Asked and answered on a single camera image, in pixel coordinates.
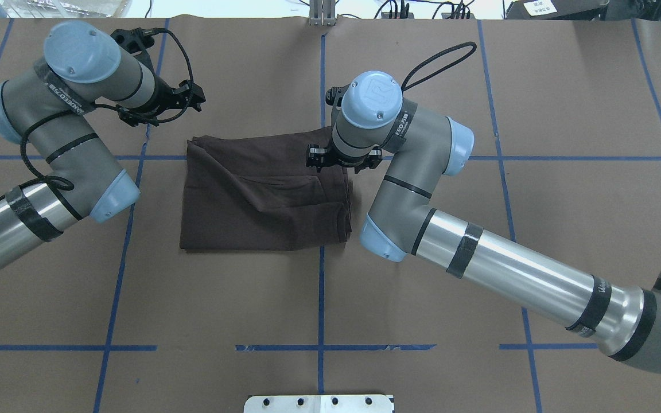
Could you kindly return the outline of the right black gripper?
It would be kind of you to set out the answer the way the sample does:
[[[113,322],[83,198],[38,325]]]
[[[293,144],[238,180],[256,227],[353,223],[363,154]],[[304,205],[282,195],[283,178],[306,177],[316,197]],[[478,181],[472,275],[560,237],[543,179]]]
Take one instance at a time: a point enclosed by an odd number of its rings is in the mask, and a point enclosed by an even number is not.
[[[332,131],[336,130],[337,118],[341,112],[342,97],[346,94],[349,85],[343,87],[331,87],[325,94],[326,104],[332,107],[331,120]],[[329,139],[328,145],[321,148],[319,145],[310,144],[305,152],[305,165],[315,168],[320,172],[325,167],[339,165],[341,167],[353,167],[355,173],[364,169],[375,169],[383,161],[383,152],[379,146],[360,149],[360,155],[351,155],[342,151],[334,139]]]

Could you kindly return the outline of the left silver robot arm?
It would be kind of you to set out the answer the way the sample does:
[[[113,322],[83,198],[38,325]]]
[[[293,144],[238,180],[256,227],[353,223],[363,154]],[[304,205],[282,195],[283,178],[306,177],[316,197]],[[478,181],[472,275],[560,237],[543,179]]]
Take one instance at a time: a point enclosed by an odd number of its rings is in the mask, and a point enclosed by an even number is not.
[[[85,217],[102,223],[133,205],[140,191],[87,122],[110,101],[129,126],[176,120],[166,111],[200,111],[205,102],[193,76],[171,87],[147,52],[162,27],[112,34],[83,20],[55,25],[44,55],[0,84],[0,136],[18,145],[33,175],[0,196],[0,269],[54,241]]]

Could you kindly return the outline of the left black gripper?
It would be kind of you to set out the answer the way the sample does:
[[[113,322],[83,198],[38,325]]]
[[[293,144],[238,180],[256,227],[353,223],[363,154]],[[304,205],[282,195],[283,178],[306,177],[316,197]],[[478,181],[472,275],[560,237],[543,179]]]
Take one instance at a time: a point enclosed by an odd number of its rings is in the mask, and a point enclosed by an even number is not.
[[[188,79],[183,80],[178,87],[169,86],[157,75],[147,52],[155,44],[154,37],[158,34],[172,38],[186,62]],[[180,118],[189,108],[201,112],[201,105],[205,103],[204,90],[193,83],[189,57],[180,40],[171,30],[161,27],[117,29],[113,31],[111,37],[119,47],[136,58],[141,71],[141,78],[135,91],[125,99],[115,101],[117,105],[114,110],[121,121],[132,127],[139,124],[158,126]]]

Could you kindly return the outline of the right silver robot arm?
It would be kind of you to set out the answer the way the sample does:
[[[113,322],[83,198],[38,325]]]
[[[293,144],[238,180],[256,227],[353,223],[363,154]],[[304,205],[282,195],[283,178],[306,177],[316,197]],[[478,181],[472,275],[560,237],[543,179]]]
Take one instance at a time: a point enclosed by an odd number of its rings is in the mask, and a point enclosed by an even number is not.
[[[661,272],[650,289],[619,287],[430,206],[441,176],[461,172],[474,147],[464,125],[404,98],[392,76],[367,71],[328,89],[333,127],[307,166],[375,168],[393,153],[360,232],[384,259],[407,255],[548,317],[601,353],[661,374]]]

